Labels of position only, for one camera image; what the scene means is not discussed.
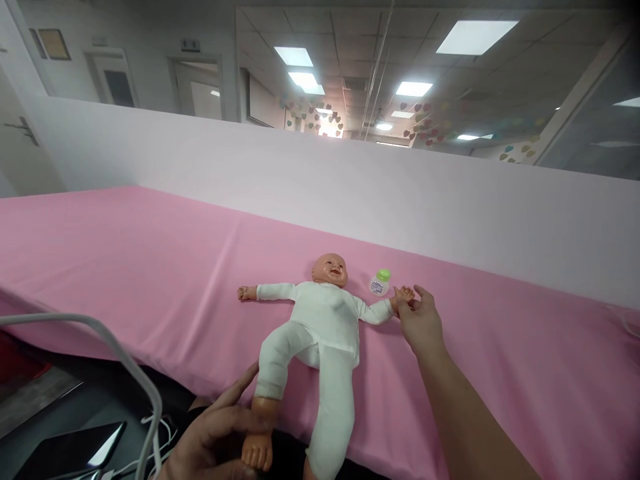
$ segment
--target white bodysuit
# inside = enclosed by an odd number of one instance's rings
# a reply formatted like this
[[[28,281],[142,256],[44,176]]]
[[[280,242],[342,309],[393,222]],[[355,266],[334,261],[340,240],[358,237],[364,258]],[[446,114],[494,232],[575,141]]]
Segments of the white bodysuit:
[[[320,370],[318,418],[307,450],[318,480],[332,480],[347,453],[355,413],[351,371],[359,362],[358,318],[378,325],[393,316],[389,300],[368,307],[332,283],[258,285],[258,300],[293,300],[291,318],[260,350],[255,395],[281,400],[289,362]]]

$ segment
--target baby doll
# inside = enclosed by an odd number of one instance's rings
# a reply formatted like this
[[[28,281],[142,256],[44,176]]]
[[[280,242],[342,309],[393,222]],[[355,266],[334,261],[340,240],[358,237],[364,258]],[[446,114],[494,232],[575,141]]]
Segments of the baby doll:
[[[402,287],[394,298],[368,307],[342,290],[347,284],[345,260],[328,253],[311,269],[313,281],[238,288],[239,300],[293,300],[291,318],[266,338],[260,349],[257,386],[251,409],[275,425],[293,357],[320,370],[318,417],[307,449],[304,479],[334,479],[342,466],[353,422],[351,372],[359,363],[358,319],[379,325],[397,314],[397,299],[413,299]],[[273,460],[271,432],[248,435],[242,460],[268,471]]]

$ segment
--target smartphone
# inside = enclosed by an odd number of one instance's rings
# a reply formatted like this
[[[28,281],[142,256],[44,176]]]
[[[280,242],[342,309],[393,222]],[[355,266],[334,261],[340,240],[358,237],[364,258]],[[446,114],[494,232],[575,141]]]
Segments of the smartphone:
[[[126,422],[78,430],[40,442],[14,480],[54,480],[100,470],[109,462]]]

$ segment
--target doll head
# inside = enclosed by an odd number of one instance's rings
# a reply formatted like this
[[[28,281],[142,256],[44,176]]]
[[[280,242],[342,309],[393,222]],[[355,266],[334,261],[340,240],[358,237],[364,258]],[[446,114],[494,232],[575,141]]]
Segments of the doll head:
[[[332,283],[343,288],[349,279],[347,264],[340,255],[326,253],[313,264],[311,278],[316,283]]]

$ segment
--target baby bottle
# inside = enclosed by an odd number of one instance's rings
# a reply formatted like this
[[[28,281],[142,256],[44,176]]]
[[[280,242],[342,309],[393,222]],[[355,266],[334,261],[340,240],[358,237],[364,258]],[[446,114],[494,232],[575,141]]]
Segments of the baby bottle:
[[[384,297],[389,290],[389,279],[391,278],[391,272],[387,269],[380,269],[375,277],[369,282],[369,290],[377,297]]]

